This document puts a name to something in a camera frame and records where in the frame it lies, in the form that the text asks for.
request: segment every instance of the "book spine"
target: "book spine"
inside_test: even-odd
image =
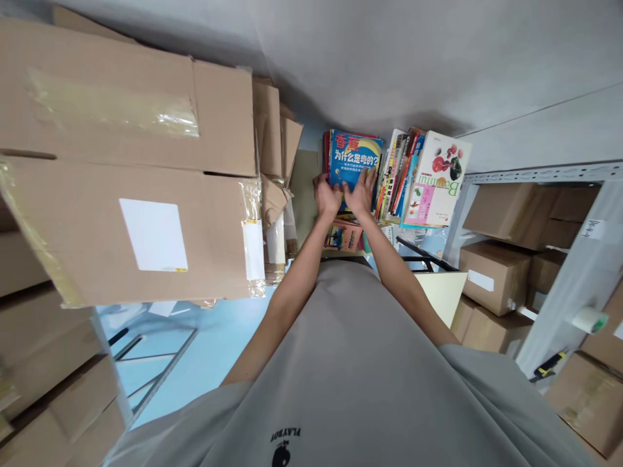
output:
[[[413,172],[415,172],[418,168],[419,165],[419,158],[420,158],[420,152],[422,150],[422,148],[424,147],[424,140],[426,139],[426,133],[422,132],[418,135],[417,137],[417,141],[415,143],[415,148],[413,150],[413,156],[411,157],[411,164],[409,167],[409,180],[407,183],[407,191],[404,195],[404,201],[402,203],[402,222],[401,225],[406,224],[409,225],[407,222],[404,221],[404,217],[405,217],[405,212],[407,212],[407,208],[408,206],[411,204],[411,197],[413,196],[413,184],[415,183],[415,175],[413,174]]]

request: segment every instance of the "white label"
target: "white label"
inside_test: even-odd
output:
[[[171,316],[171,312],[173,308],[175,308],[176,303],[177,302],[154,302],[151,304],[149,312],[166,318]]]
[[[245,259],[247,261],[247,280],[264,279],[264,241],[262,239],[262,221],[242,223],[245,240]]]
[[[511,341],[510,344],[508,344],[508,350],[506,350],[506,355],[515,360],[515,356],[517,356],[517,351],[519,350],[520,345],[521,339]]]
[[[482,287],[486,291],[493,292],[495,281],[484,274],[480,274],[479,272],[470,269],[467,271],[467,280]]]
[[[536,311],[541,311],[543,308],[543,304],[545,303],[545,299],[547,298],[547,294],[543,292],[534,292],[534,301],[532,302],[532,309]]]
[[[188,270],[177,204],[124,198],[119,204],[140,270]]]
[[[623,339],[623,321],[618,325],[618,328],[615,330],[615,337],[619,339]]]
[[[599,219],[587,219],[582,226],[580,235],[584,238],[599,240],[605,233],[605,221]]]

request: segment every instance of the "shelf rack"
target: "shelf rack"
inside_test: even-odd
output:
[[[533,371],[563,348],[577,349],[586,334],[571,325],[580,308],[602,311],[618,284],[623,268],[623,162],[540,167],[465,176],[457,201],[443,259],[459,267],[461,247],[486,236],[463,229],[478,187],[490,183],[596,182],[602,185],[583,228],[568,253],[545,303],[515,359],[532,377]],[[583,236],[589,220],[603,230]]]

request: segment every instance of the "cardboard box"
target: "cardboard box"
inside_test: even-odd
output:
[[[260,216],[255,180],[5,160],[27,240],[70,306],[249,297],[263,279],[261,224],[243,224]]]
[[[285,178],[281,150],[279,90],[254,79],[253,112],[255,115],[266,115],[260,146],[260,171],[270,177]]]
[[[108,354],[96,355],[45,395],[45,404],[67,439],[74,443],[119,394]]]
[[[526,299],[526,307],[530,311],[534,311],[535,313],[540,312],[541,308],[543,308],[543,304],[545,303],[545,299],[547,298],[547,296],[548,294],[546,294],[545,292],[539,292],[537,289],[529,285],[528,297]]]
[[[97,24],[90,19],[80,16],[71,10],[63,8],[62,6],[52,5],[52,22],[59,27],[65,29],[71,29],[78,32],[84,32],[85,34],[93,34],[95,36],[101,36],[108,39],[114,39],[121,42],[138,44],[134,39],[130,39],[118,32],[113,31]]]
[[[122,396],[118,396],[87,428],[73,445],[73,456],[67,467],[99,467],[125,433],[121,411]]]
[[[19,398],[17,416],[101,350],[91,309],[61,309],[51,287],[14,294],[0,307],[0,359]]]
[[[70,457],[71,446],[48,410],[21,417],[0,443],[2,467],[65,467]]]
[[[562,188],[550,217],[560,221],[584,222],[599,194],[599,189],[600,186]]]
[[[465,331],[463,345],[485,352],[503,353],[514,359],[533,323],[518,313],[498,317],[483,307],[475,307]]]
[[[502,316],[526,301],[529,254],[490,242],[461,249],[459,269],[467,272],[463,293]]]
[[[558,188],[534,183],[481,185],[463,228],[538,250],[558,194]]]
[[[283,136],[283,174],[286,179],[286,187],[290,183],[292,177],[292,169],[294,169],[294,161],[297,157],[299,149],[300,135],[303,133],[303,126],[300,123],[281,117],[281,133]]]
[[[0,44],[5,152],[257,176],[250,73],[11,18]]]
[[[604,313],[609,316],[608,322],[597,334],[588,335],[581,349],[623,373],[623,282],[612,294]]]
[[[469,325],[469,320],[472,318],[474,309],[479,306],[480,305],[478,305],[471,298],[461,295],[456,312],[454,313],[454,318],[452,319],[452,325],[450,327],[450,331],[452,331],[459,342],[463,342],[465,333],[467,332],[467,326]]]
[[[581,228],[580,222],[548,219],[541,235],[541,243],[558,248],[571,248]]]
[[[536,291],[548,294],[566,258],[566,253],[557,250],[548,250],[533,256],[528,283]]]
[[[588,355],[572,355],[545,397],[604,457],[623,440],[623,381]]]
[[[0,233],[0,257],[0,296],[50,280],[19,232]]]

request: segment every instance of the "white shelf frame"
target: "white shelf frame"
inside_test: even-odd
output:
[[[443,259],[458,268],[461,247],[485,238],[463,229],[478,186],[488,183],[599,182],[602,188],[587,216],[605,222],[599,239],[575,239],[552,290],[515,359],[532,377],[533,371],[564,347],[577,349],[586,334],[570,324],[584,306],[603,311],[623,269],[623,162],[541,167],[465,176]]]

